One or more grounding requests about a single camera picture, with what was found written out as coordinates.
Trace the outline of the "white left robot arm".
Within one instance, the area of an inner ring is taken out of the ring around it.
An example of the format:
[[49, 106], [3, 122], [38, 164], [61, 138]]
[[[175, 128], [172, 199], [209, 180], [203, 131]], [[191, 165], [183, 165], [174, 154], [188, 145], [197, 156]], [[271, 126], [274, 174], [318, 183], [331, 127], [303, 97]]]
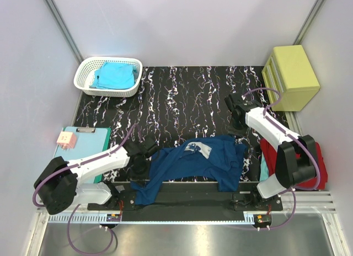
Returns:
[[111, 182], [90, 183], [89, 180], [113, 169], [129, 168], [133, 182], [149, 179], [151, 158], [159, 147], [148, 137], [141, 142], [126, 140], [92, 156], [65, 161], [53, 158], [34, 183], [34, 199], [39, 198], [49, 215], [57, 215], [72, 205], [93, 205], [113, 210], [123, 202]]

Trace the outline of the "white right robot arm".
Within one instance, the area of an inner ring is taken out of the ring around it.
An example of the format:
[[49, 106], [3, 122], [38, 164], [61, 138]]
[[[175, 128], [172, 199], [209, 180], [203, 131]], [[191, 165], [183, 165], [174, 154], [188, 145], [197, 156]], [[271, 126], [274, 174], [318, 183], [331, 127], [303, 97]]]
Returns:
[[255, 101], [245, 101], [233, 93], [224, 99], [231, 112], [231, 130], [242, 136], [247, 129], [259, 133], [275, 150], [275, 173], [256, 186], [256, 193], [250, 196], [253, 208], [262, 210], [270, 198], [282, 194], [300, 184], [315, 179], [312, 189], [320, 183], [317, 148], [310, 135], [301, 136], [273, 118], [266, 109]]

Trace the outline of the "dark blue t-shirt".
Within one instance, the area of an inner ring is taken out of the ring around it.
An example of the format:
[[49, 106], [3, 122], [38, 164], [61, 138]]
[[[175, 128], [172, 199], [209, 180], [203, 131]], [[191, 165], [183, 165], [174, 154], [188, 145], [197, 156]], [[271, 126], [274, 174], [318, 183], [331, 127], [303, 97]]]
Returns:
[[163, 148], [153, 156], [149, 182], [136, 191], [136, 205], [154, 203], [164, 181], [187, 177], [205, 177], [218, 182], [219, 191], [236, 191], [243, 171], [247, 146], [230, 136], [194, 138], [181, 146]]

